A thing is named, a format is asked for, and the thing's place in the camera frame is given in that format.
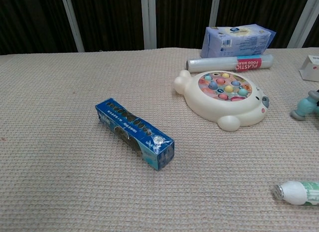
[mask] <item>plastic food wrap roll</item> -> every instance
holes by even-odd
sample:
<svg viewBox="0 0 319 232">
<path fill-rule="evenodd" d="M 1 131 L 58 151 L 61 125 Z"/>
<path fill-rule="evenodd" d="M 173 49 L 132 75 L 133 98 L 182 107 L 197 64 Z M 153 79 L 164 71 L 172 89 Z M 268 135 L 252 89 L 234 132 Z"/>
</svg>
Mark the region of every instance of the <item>plastic food wrap roll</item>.
<svg viewBox="0 0 319 232">
<path fill-rule="evenodd" d="M 191 73 L 214 70 L 247 71 L 258 68 L 269 68 L 273 65 L 273 63 L 274 57 L 270 54 L 257 56 L 195 58 L 187 60 L 186 70 Z"/>
</svg>

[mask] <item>tissue package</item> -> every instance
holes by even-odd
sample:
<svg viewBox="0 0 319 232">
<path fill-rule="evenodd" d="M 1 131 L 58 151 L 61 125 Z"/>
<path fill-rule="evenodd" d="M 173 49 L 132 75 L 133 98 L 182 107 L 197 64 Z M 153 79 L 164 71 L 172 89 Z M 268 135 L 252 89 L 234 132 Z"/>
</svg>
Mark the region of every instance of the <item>tissue package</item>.
<svg viewBox="0 0 319 232">
<path fill-rule="evenodd" d="M 207 27 L 200 56 L 262 55 L 275 32 L 256 24 L 237 27 Z"/>
</svg>

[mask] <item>beige carpet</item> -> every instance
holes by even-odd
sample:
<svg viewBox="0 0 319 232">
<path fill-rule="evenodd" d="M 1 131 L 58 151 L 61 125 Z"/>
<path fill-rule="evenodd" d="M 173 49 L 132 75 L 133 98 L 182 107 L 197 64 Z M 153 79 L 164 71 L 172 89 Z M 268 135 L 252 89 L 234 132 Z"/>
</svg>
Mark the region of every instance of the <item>beige carpet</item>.
<svg viewBox="0 0 319 232">
<path fill-rule="evenodd" d="M 0 231 L 318 232 L 319 207 L 273 200 L 287 180 L 319 181 L 319 119 L 289 116 L 319 82 L 298 69 L 319 48 L 269 49 L 244 72 L 270 97 L 261 123 L 225 132 L 173 81 L 197 49 L 15 55 L 0 66 Z M 98 120 L 114 97 L 175 139 L 157 172 Z"/>
</svg>

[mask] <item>green label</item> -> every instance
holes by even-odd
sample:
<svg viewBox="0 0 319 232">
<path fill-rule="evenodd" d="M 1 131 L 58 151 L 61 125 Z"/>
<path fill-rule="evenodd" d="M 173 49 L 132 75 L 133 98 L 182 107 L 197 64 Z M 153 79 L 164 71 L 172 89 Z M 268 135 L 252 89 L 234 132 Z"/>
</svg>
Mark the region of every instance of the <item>green label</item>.
<svg viewBox="0 0 319 232">
<path fill-rule="evenodd" d="M 306 204 L 313 206 L 319 205 L 319 183 L 316 182 L 301 182 L 307 192 Z"/>
</svg>

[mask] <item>blue box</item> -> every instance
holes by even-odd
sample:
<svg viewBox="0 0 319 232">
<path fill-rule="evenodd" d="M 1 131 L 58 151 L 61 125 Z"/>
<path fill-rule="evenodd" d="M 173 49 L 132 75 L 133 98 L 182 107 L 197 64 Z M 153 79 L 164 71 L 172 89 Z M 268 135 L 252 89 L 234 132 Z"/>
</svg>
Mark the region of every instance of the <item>blue box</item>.
<svg viewBox="0 0 319 232">
<path fill-rule="evenodd" d="M 174 140 L 127 111 L 115 99 L 109 98 L 95 108 L 100 121 L 154 169 L 162 169 L 173 159 Z"/>
</svg>

